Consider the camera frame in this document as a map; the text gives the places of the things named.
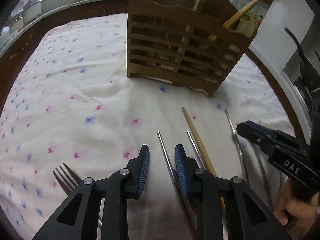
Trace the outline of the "right hand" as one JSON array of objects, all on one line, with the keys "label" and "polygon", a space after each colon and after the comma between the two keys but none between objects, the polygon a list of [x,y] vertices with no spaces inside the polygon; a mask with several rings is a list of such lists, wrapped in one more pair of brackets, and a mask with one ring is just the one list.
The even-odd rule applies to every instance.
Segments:
[{"label": "right hand", "polygon": [[290,230],[304,234],[311,229],[315,221],[319,193],[314,195],[310,202],[298,200],[293,196],[291,184],[291,179],[288,179],[282,186],[273,214],[282,226],[288,224],[289,215],[292,215],[297,220]]}]

